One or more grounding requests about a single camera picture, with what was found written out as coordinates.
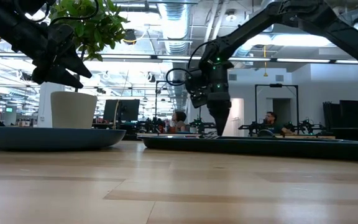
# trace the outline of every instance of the plant pot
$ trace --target plant pot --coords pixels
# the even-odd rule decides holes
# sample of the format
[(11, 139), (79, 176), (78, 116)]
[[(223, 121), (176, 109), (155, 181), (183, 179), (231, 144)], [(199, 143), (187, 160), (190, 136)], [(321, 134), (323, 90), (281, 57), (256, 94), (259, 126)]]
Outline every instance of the plant pot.
[(50, 95), (53, 128), (92, 128), (97, 96), (56, 91)]

